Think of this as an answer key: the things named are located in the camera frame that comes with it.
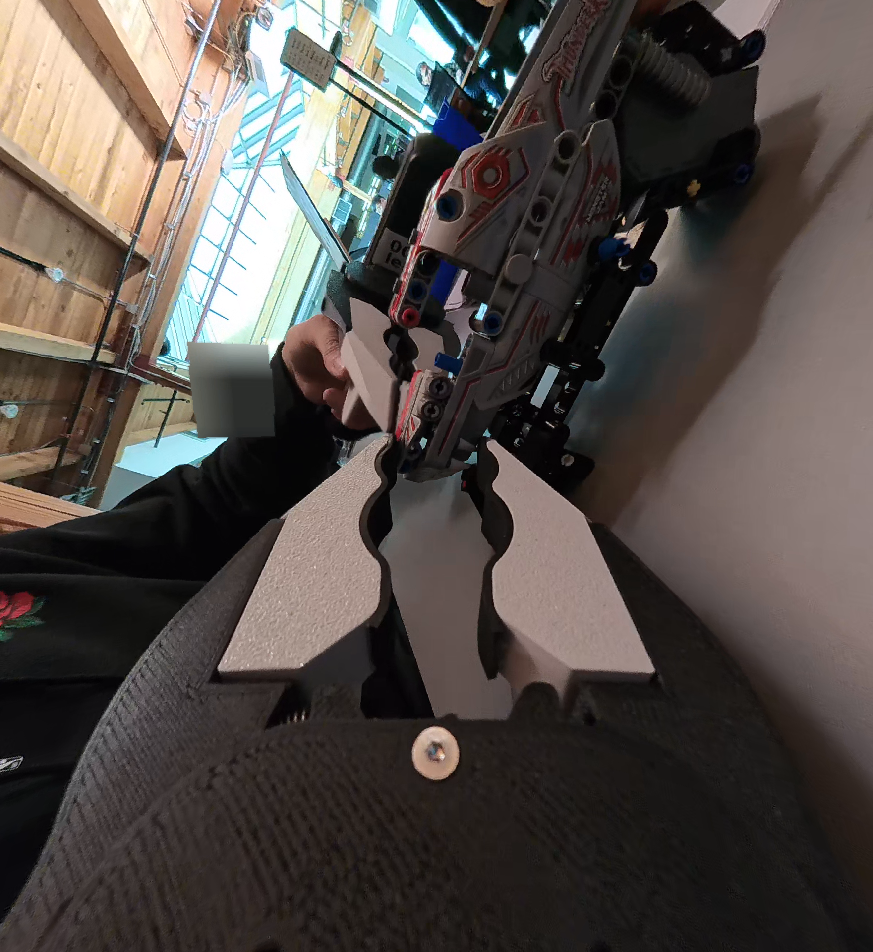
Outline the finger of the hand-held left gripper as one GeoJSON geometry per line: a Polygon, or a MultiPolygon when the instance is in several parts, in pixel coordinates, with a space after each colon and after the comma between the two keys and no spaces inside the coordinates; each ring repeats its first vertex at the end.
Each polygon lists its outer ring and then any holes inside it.
{"type": "Polygon", "coordinates": [[[440,370],[452,376],[460,373],[462,345],[449,322],[440,322],[436,329],[414,327],[407,334],[415,349],[410,361],[414,371],[440,370]]]}
{"type": "Polygon", "coordinates": [[[385,334],[394,325],[363,300],[350,300],[349,309],[350,331],[345,334],[340,351],[349,375],[342,422],[355,427],[358,412],[366,411],[384,433],[395,433],[407,383],[394,371],[394,353],[385,341],[385,334]]]}

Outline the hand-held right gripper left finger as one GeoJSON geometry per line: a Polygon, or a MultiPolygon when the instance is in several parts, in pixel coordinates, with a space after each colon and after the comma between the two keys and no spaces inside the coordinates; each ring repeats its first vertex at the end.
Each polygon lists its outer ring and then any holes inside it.
{"type": "Polygon", "coordinates": [[[217,665],[232,683],[362,683],[391,600],[379,552],[394,441],[377,436],[281,522],[217,665]]]}

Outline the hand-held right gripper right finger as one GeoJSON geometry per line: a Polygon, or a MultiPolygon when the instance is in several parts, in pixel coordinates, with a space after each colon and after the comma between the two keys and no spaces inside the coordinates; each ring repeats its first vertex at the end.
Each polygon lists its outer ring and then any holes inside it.
{"type": "Polygon", "coordinates": [[[494,439],[478,450],[490,547],[478,653],[510,688],[649,682],[655,667],[585,515],[494,439]]]}

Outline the grey red toy vehicle model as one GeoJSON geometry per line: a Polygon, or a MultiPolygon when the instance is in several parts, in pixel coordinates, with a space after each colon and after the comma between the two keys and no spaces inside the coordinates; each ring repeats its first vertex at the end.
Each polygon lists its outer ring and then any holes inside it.
{"type": "Polygon", "coordinates": [[[395,364],[409,480],[465,470],[489,434],[561,492],[584,481],[568,416],[657,277],[668,211],[752,177],[764,31],[739,36],[700,2],[637,29],[635,6],[557,2],[485,139],[426,201],[391,318],[422,315],[441,264],[474,311],[457,351],[395,364]]]}

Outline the person's left forearm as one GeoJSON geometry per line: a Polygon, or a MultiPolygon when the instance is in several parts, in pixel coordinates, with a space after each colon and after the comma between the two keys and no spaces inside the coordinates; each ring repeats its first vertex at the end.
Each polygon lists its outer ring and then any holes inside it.
{"type": "Polygon", "coordinates": [[[171,470],[106,512],[106,537],[173,549],[245,539],[327,477],[336,455],[334,420],[322,414],[280,435],[230,437],[198,468],[171,470]]]}

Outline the person's left hand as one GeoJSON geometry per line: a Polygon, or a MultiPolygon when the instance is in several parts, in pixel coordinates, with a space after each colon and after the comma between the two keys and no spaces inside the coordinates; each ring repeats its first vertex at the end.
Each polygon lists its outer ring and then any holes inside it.
{"type": "Polygon", "coordinates": [[[341,327],[323,314],[287,332],[271,362],[277,435],[312,422],[318,414],[348,432],[380,431],[366,409],[345,409],[351,380],[343,363],[343,341],[341,327]]]}

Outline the hanging sign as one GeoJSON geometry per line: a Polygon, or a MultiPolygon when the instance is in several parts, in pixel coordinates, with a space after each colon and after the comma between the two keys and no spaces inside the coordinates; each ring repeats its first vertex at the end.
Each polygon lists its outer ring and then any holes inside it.
{"type": "Polygon", "coordinates": [[[321,91],[331,85],[337,66],[335,54],[324,49],[296,27],[287,31],[280,62],[289,71],[321,91]]]}

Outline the person's black printed sweatshirt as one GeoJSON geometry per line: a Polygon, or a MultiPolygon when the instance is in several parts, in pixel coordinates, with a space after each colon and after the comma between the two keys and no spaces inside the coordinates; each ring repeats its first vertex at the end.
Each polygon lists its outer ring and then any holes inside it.
{"type": "Polygon", "coordinates": [[[113,510],[0,536],[0,922],[119,685],[270,519],[177,524],[113,510]]]}

